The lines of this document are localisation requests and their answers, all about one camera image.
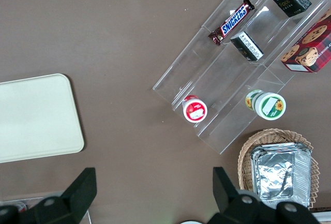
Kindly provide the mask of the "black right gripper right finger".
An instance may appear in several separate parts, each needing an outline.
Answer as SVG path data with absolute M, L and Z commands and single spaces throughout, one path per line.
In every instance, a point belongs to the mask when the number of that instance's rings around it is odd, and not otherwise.
M 219 212 L 209 223 L 269 223 L 261 202 L 246 193 L 238 193 L 223 167 L 213 168 L 213 195 Z

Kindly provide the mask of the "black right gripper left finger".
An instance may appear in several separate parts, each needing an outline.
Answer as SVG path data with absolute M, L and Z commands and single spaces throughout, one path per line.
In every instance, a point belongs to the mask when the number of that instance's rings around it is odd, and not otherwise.
M 80 223 L 97 194 L 96 170 L 85 168 L 60 195 L 19 214 L 19 223 Z

